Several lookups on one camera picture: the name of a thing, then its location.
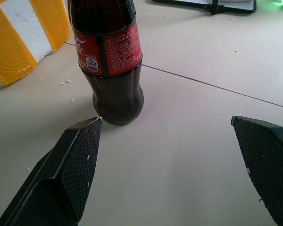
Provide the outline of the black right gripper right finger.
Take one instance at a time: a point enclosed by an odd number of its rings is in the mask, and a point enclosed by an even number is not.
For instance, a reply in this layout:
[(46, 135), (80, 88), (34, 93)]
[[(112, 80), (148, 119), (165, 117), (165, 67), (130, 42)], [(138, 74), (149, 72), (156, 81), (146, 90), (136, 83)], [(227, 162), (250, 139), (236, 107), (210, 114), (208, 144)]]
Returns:
[(233, 116), (239, 147), (253, 186), (277, 226), (283, 226), (283, 127)]

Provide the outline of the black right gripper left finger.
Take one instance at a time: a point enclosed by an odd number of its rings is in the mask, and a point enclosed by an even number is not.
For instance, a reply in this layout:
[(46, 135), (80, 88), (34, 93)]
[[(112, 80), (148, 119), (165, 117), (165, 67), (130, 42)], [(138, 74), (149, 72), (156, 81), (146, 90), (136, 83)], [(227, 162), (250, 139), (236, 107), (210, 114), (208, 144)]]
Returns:
[(95, 174), (101, 128), (101, 117), (67, 128), (32, 169), (0, 226), (78, 226)]

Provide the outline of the cola bottle with red label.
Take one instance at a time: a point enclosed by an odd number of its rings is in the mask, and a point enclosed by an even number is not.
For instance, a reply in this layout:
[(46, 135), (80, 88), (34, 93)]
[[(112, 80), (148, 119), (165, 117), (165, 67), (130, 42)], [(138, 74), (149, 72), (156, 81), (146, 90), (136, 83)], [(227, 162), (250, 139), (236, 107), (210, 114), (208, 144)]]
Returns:
[(142, 49), (133, 0), (67, 0), (78, 64), (97, 114), (126, 125), (142, 111)]

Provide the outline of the yellow and white foam block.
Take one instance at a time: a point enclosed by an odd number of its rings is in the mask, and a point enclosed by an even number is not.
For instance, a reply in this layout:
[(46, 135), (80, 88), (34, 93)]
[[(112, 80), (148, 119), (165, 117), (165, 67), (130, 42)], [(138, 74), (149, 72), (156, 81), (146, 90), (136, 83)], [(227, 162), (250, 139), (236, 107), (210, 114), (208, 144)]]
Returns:
[(69, 35), (65, 0), (0, 0), (0, 88), (25, 77)]

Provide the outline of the black metal frame stand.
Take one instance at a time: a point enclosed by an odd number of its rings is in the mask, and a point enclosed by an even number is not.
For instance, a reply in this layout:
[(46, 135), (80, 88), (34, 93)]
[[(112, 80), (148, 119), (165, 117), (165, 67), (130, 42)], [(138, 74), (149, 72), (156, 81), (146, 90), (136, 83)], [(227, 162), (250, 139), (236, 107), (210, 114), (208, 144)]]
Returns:
[(257, 10), (257, 0), (153, 0), (163, 4), (201, 8), (211, 15), (221, 13), (252, 14)]

